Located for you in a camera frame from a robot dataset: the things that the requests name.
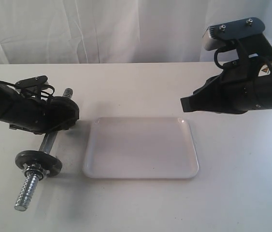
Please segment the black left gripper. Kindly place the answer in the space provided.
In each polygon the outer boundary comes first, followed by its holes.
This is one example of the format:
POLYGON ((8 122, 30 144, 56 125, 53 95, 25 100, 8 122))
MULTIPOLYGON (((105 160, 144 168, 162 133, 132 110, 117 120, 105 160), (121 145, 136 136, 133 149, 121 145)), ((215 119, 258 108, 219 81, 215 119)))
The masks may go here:
POLYGON ((7 123, 19 130, 32 133, 68 130, 79 119, 78 107, 61 107, 56 97, 44 97, 40 92, 12 91, 7 99, 7 123))

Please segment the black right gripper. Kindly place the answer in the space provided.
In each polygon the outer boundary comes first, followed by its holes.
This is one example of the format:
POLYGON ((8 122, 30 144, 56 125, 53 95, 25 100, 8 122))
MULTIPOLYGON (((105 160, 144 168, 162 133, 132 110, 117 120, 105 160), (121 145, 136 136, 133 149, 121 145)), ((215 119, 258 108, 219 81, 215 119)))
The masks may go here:
POLYGON ((222 73, 180 99, 184 113, 244 114, 272 108, 272 46, 262 33, 218 48, 214 62, 222 73))

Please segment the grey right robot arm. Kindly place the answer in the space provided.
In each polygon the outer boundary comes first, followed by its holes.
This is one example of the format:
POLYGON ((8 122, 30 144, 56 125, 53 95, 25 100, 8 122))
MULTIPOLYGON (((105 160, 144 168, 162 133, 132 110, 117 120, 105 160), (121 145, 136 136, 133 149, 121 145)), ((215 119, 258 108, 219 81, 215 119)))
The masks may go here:
POLYGON ((263 34, 225 42, 214 62, 222 73, 182 97, 183 112, 241 115, 272 109, 272 46, 263 34))

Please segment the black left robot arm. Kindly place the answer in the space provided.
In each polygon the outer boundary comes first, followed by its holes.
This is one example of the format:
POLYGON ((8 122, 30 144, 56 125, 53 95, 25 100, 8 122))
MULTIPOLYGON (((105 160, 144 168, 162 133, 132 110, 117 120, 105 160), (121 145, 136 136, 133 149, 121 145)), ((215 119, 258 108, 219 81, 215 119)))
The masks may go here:
POLYGON ((15 84, 0 81, 0 121, 10 128, 45 134, 68 130, 79 119, 79 107, 71 99, 72 90, 54 96, 47 89, 45 75, 17 81, 15 84))

